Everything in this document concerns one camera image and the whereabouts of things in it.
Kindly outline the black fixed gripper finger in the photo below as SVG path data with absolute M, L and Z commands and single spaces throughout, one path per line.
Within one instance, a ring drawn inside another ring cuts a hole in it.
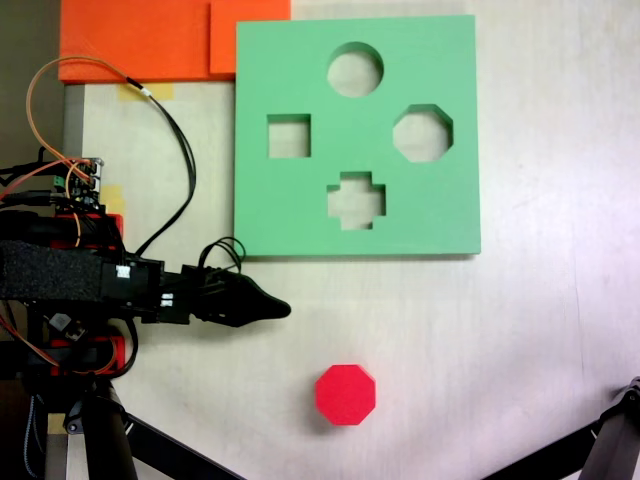
M 224 291 L 224 324 L 240 328 L 262 320 L 288 317 L 291 306 L 266 291 L 245 275 L 234 274 Z

